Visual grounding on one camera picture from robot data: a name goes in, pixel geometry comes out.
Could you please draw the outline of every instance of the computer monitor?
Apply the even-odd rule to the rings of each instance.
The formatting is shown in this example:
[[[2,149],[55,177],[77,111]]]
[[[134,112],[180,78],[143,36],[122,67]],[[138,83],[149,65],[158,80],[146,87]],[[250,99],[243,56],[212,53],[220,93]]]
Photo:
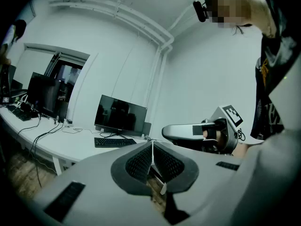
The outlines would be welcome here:
[[[96,118],[96,128],[108,132],[142,135],[147,108],[102,95]]]
[[[27,101],[36,110],[55,118],[57,114],[55,103],[60,84],[59,80],[33,72],[28,86]]]
[[[22,89],[22,87],[23,87],[22,83],[16,80],[12,80],[10,90]]]

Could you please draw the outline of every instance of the robotic hand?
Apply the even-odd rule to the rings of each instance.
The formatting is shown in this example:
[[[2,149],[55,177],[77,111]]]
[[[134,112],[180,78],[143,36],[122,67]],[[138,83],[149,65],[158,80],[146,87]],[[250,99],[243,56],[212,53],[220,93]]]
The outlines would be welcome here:
[[[231,154],[238,143],[238,134],[243,120],[233,106],[219,106],[211,118],[200,124],[169,125],[162,129],[162,136],[173,144],[203,152]],[[223,148],[217,147],[216,131],[226,138]]]

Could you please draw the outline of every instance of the white wall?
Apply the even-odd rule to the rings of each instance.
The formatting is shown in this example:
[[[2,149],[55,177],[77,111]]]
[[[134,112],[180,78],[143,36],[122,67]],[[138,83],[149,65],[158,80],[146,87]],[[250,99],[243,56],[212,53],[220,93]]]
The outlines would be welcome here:
[[[143,105],[157,47],[109,16],[78,8],[49,10],[45,1],[33,1],[44,6],[47,15],[41,19],[38,15],[29,24],[26,36],[10,51],[12,61],[20,58],[22,43],[58,46],[90,54],[78,78],[82,83],[76,83],[73,90],[78,94],[73,96],[72,93],[69,106],[74,110],[71,116],[77,126],[95,128],[102,94]]]
[[[162,138],[168,124],[200,123],[217,106],[232,104],[250,137],[256,101],[255,65],[261,54],[261,33],[245,34],[204,23],[173,45],[166,65],[151,136]]]
[[[28,89],[32,72],[44,74],[53,54],[32,51],[27,49],[17,64],[14,79],[23,84],[23,89]]]

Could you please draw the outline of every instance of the window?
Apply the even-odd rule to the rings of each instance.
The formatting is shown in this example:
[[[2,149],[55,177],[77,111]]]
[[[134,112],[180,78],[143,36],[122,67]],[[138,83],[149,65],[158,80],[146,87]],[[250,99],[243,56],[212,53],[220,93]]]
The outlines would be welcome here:
[[[69,102],[76,80],[81,72],[82,66],[58,60],[50,77],[62,81],[58,99]]]

